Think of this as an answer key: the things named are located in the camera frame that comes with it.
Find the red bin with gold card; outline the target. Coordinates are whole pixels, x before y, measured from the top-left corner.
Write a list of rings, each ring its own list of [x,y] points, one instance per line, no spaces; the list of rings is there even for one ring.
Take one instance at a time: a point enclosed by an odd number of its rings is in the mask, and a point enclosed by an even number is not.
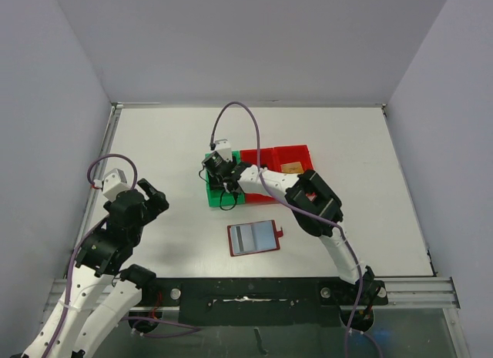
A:
[[[280,165],[289,162],[301,162],[304,172],[314,168],[307,145],[277,146],[274,147],[274,150]]]

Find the red bin with black card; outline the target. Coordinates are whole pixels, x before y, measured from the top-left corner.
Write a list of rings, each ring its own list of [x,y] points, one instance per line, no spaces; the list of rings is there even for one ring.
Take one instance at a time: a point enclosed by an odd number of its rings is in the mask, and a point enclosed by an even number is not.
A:
[[[255,149],[244,149],[240,151],[240,160],[257,164],[257,151]],[[279,159],[274,148],[265,148],[260,150],[260,166],[277,172],[280,169]],[[270,196],[245,193],[246,204],[267,204],[275,202]]]

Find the green plastic bin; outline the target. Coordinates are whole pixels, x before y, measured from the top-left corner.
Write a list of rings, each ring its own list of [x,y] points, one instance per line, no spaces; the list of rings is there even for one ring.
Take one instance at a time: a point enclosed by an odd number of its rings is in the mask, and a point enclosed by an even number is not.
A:
[[[240,193],[237,197],[234,197],[232,193],[225,192],[222,186],[216,185],[216,182],[209,173],[205,175],[205,180],[209,207],[229,209],[230,207],[246,203],[244,194]]]

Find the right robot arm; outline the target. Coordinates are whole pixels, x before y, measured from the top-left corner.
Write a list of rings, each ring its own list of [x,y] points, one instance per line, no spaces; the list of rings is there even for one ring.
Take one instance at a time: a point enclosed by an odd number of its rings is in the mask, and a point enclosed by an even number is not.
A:
[[[202,166],[228,193],[269,196],[290,209],[307,234],[317,237],[330,254],[343,293],[352,303],[361,303],[371,293],[373,270],[357,256],[341,225],[342,202],[320,175],[312,169],[302,174],[282,173],[249,162],[209,154]]]

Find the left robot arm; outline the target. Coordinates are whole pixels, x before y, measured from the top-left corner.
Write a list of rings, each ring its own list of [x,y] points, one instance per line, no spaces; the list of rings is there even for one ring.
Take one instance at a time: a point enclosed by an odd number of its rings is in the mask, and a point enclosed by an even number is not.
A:
[[[156,298],[155,273],[122,265],[169,203],[146,179],[137,185],[104,191],[108,214],[75,248],[65,290],[23,357],[91,357],[132,306]]]

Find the red leather card holder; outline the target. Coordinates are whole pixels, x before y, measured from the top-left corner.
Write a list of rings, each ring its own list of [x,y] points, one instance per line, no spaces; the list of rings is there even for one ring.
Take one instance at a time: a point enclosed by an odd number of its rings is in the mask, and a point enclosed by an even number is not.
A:
[[[232,245],[230,242],[230,228],[236,225],[248,225],[252,226],[255,243],[257,249],[253,253],[234,255]],[[227,227],[227,239],[229,243],[229,250],[231,257],[246,256],[257,253],[267,253],[271,251],[277,251],[280,249],[280,238],[283,237],[283,229],[277,228],[277,225],[273,219],[264,220],[259,222],[249,222],[236,224]]]

